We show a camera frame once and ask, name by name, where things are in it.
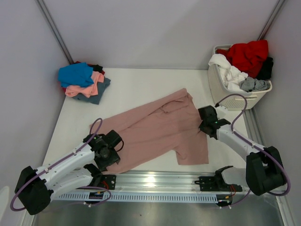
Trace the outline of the dusty pink graphic t-shirt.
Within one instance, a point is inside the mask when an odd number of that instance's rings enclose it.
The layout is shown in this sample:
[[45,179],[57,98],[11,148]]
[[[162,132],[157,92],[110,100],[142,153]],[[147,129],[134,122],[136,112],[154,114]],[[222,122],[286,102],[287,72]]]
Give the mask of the dusty pink graphic t-shirt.
[[108,174],[124,173],[170,150],[179,165],[208,164],[206,134],[202,120],[186,89],[96,123],[98,134],[116,131],[124,141],[120,162],[107,168]]

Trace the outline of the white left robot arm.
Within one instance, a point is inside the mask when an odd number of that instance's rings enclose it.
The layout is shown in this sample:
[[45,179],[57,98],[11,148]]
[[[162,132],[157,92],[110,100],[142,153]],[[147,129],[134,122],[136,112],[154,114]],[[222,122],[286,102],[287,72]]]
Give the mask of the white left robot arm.
[[24,168],[15,188],[23,209],[36,215],[55,198],[74,189],[108,190],[103,173],[120,162],[117,145],[124,145],[124,141],[114,130],[107,134],[90,134],[59,160],[36,169]]

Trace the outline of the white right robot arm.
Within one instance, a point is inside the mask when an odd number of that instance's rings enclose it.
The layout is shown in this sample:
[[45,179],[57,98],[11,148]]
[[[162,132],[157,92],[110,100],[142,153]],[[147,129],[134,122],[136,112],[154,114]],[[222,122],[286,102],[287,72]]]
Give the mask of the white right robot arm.
[[226,166],[215,172],[214,185],[226,190],[230,185],[248,187],[257,196],[271,193],[288,184],[279,151],[262,146],[240,132],[233,124],[220,118],[217,109],[211,105],[198,109],[202,120],[199,130],[235,151],[246,163],[244,168]]

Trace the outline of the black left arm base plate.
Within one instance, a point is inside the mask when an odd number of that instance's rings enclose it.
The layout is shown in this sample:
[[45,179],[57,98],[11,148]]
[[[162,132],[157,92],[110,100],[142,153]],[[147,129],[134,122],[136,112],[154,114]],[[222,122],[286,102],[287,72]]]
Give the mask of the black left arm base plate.
[[99,175],[93,178],[90,186],[102,187],[108,190],[114,190],[116,186],[116,175]]

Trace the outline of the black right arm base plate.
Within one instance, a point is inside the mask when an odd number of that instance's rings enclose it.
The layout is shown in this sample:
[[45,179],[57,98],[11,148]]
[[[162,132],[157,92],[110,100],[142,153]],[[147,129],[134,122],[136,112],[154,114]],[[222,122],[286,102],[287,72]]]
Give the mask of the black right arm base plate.
[[226,184],[223,178],[218,176],[201,176],[198,180],[194,181],[199,185],[202,192],[242,192],[242,186],[236,184]]

